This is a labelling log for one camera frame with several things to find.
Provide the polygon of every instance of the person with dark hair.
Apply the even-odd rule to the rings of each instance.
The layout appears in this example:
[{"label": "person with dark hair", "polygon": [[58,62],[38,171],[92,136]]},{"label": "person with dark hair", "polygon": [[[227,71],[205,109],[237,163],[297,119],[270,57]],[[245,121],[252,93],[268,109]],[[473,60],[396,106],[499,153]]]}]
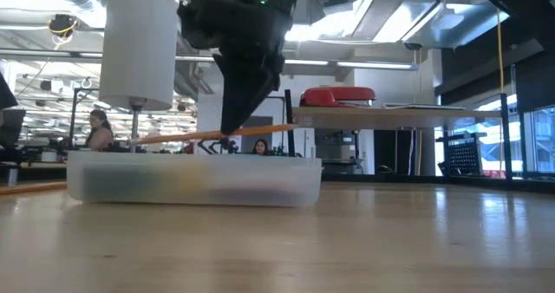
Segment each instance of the person with dark hair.
[{"label": "person with dark hair", "polygon": [[87,147],[95,151],[109,147],[114,142],[114,134],[106,113],[95,109],[90,112],[88,121],[92,129],[87,138]]},{"label": "person with dark hair", "polygon": [[264,139],[257,140],[257,142],[254,144],[254,147],[252,148],[252,154],[269,155],[268,142],[266,142],[266,140]]}]

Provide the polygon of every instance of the window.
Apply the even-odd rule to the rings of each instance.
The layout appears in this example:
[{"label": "window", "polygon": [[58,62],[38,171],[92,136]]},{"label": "window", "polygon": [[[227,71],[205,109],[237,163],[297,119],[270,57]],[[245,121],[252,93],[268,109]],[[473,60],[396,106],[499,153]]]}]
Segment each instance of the window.
[{"label": "window", "polygon": [[533,113],[534,152],[538,172],[555,173],[555,107]]},{"label": "window", "polygon": [[[522,151],[520,142],[520,121],[516,113],[517,96],[512,94],[507,97],[509,107],[509,137],[511,140],[511,159],[513,172],[522,172]],[[491,101],[475,108],[480,111],[501,110],[501,101]],[[503,147],[501,138],[501,119],[490,120],[478,124],[469,125],[464,121],[458,122],[453,134],[458,133],[486,133],[487,136],[480,137],[480,153],[482,170],[485,175],[499,175],[499,170],[505,171],[505,153],[501,159],[500,149]]]}]

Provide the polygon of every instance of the computer monitor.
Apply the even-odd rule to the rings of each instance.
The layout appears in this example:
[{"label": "computer monitor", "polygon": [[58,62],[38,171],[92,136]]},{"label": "computer monitor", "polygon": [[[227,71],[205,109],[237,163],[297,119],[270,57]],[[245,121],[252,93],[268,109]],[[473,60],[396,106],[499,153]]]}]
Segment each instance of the computer monitor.
[{"label": "computer monitor", "polygon": [[25,110],[0,111],[0,146],[9,148],[17,145],[24,117]]},{"label": "computer monitor", "polygon": [[16,97],[12,94],[8,83],[0,72],[0,110],[17,106]]}]

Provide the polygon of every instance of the wooden stick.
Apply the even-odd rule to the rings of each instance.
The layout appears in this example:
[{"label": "wooden stick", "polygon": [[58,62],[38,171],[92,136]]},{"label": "wooden stick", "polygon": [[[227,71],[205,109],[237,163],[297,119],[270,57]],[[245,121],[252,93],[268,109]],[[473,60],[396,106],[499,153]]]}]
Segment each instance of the wooden stick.
[{"label": "wooden stick", "polygon": [[[263,127],[246,127],[246,128],[240,128],[236,130],[231,135],[247,136],[247,135],[254,135],[254,134],[276,133],[276,132],[288,131],[296,127],[297,125],[293,125],[293,124],[269,125],[269,126],[263,126]],[[185,133],[185,134],[179,134],[179,135],[146,137],[146,138],[137,140],[135,144],[148,145],[148,144],[168,142],[168,141],[189,141],[189,140],[202,140],[202,139],[217,140],[217,139],[222,139],[224,137],[225,135],[219,131]]]},{"label": "wooden stick", "polygon": [[67,186],[65,181],[51,182],[46,184],[34,184],[34,185],[19,185],[13,187],[0,187],[0,196],[8,194],[18,194],[26,192],[42,192],[47,190],[61,190],[65,189]]}]

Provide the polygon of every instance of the translucent plastic bin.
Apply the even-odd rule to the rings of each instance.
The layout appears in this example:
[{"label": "translucent plastic bin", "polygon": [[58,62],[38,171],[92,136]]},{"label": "translucent plastic bin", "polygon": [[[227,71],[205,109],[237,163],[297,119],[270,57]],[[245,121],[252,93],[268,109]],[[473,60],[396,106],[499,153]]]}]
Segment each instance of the translucent plastic bin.
[{"label": "translucent plastic bin", "polygon": [[84,202],[304,206],[321,174],[320,159],[75,151],[68,190]]}]

